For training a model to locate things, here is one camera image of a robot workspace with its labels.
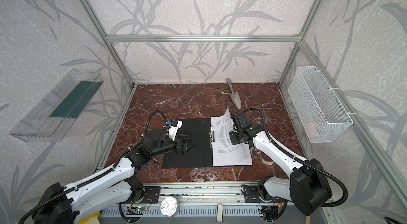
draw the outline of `paper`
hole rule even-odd
[[[214,131],[214,142],[212,143],[212,155],[214,166],[242,166],[251,165],[249,145],[241,143],[232,145],[229,132],[233,131],[233,121],[230,118],[229,109],[224,115],[211,117],[212,129]]]

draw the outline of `wall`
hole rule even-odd
[[[78,0],[0,0],[0,21],[0,219],[14,224],[49,185],[93,172],[130,88]],[[104,83],[63,140],[9,135],[72,68]]]
[[[371,132],[407,178],[407,0],[324,0],[305,37],[317,58],[357,109]],[[331,143],[310,144],[287,93],[299,54],[282,85],[288,110],[308,157],[342,180],[348,201],[338,207],[344,223],[405,221],[401,206],[352,128]],[[334,198],[341,196],[334,189]]]
[[[298,34],[313,1],[90,0],[90,3],[108,34],[219,35]],[[227,77],[234,82],[277,82],[277,71],[284,68],[292,46],[120,43],[116,49],[137,82],[224,82]]]

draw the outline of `tin can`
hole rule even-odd
[[[174,216],[180,211],[180,202],[175,197],[166,197],[161,202],[160,210],[164,216]]]

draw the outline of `garden trowel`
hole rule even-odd
[[[233,92],[233,88],[232,88],[232,86],[231,86],[231,80],[230,80],[230,78],[227,78],[227,79],[226,79],[226,82],[227,82],[227,84],[229,85],[229,87],[230,87],[230,89],[231,89],[231,93],[230,93],[229,95],[230,95],[231,100],[233,101],[233,104],[234,104],[238,109],[241,109],[241,108],[242,108],[242,103],[240,102],[239,93],[238,93],[237,91],[236,91],[236,92]]]

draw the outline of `trowel handle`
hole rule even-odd
[[[232,86],[231,86],[231,80],[230,80],[230,78],[227,78],[227,79],[226,79],[226,82],[227,82],[227,84],[228,84],[229,87],[230,87],[231,93],[234,93],[233,88],[232,88]]]

